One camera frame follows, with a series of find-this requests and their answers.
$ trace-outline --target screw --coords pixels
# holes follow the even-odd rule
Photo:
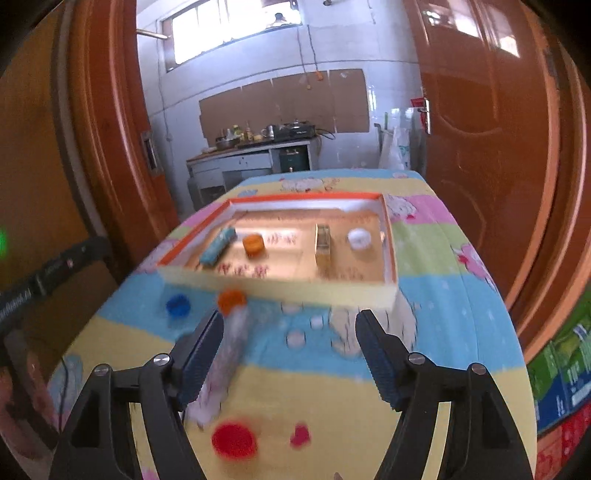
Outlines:
[[[425,363],[425,357],[420,353],[413,352],[408,356],[408,361],[411,362],[413,365],[422,365],[423,363]]]
[[[476,375],[484,375],[486,373],[486,367],[482,364],[472,364],[472,371]]]
[[[166,365],[168,362],[170,362],[170,356],[166,353],[161,353],[154,357],[154,363],[159,367]]]
[[[94,372],[95,372],[95,375],[98,375],[99,377],[104,377],[109,372],[110,369],[111,368],[109,365],[100,364],[95,367]]]

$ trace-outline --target door handle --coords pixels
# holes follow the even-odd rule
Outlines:
[[[431,102],[427,97],[412,98],[410,100],[413,108],[416,108],[421,114],[421,125],[427,135],[431,135]]]
[[[148,166],[148,171],[153,175],[160,175],[162,173],[162,165],[160,163],[160,158],[158,158],[158,153],[154,148],[154,139],[152,137],[152,131],[147,130],[142,132],[141,134],[142,139],[142,149],[144,150],[144,156],[146,160],[146,165]]]
[[[427,135],[431,135],[433,131],[431,130],[431,102],[427,97],[423,97],[423,105],[418,109],[419,112],[424,114],[424,128],[425,133]]]

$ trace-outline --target window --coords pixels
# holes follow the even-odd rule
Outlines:
[[[425,10],[423,15],[433,26],[453,28],[471,37],[480,37],[468,2],[466,0],[447,0],[447,4],[449,7],[429,4],[429,10]]]
[[[297,0],[201,0],[163,21],[166,68],[228,42],[300,24]]]
[[[519,50],[517,49],[517,40],[513,35],[513,30],[509,25],[506,15],[498,8],[490,5],[486,6],[488,10],[490,21],[492,23],[493,40],[497,47],[501,50],[519,57]]]

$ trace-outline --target clear plastic bottle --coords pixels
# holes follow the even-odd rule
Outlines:
[[[197,400],[189,404],[186,414],[200,426],[209,424],[220,412],[228,396],[230,382],[242,360],[252,329],[246,297],[241,292],[227,291],[218,298],[224,315],[222,343],[213,359]]]

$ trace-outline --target table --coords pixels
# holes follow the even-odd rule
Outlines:
[[[511,319],[494,282],[444,204],[416,173],[390,170],[322,170],[248,179],[226,194],[278,192],[382,192],[392,221],[401,296],[389,315],[374,312],[387,331],[435,363],[465,369],[486,365],[519,428],[535,468],[536,428],[528,375]],[[90,320],[66,358],[71,382],[66,414],[83,380],[99,363],[115,369],[142,365],[167,352],[192,330],[215,301],[210,292],[166,285],[154,265],[199,223],[209,205],[179,226]],[[186,320],[167,317],[165,302],[184,293]],[[352,332],[357,312],[293,306],[249,299],[256,326],[228,398],[201,431],[189,422],[188,436],[210,480],[371,479],[394,432],[398,414],[380,400]],[[305,345],[291,348],[290,332],[304,332]],[[64,372],[56,371],[50,392],[57,401]],[[132,409],[134,433],[145,478],[153,463],[141,415]],[[447,433],[449,405],[440,414],[425,479],[437,477]],[[241,419],[257,432],[257,460],[229,470],[214,454],[210,436],[220,421]],[[311,442],[290,446],[297,424]]]

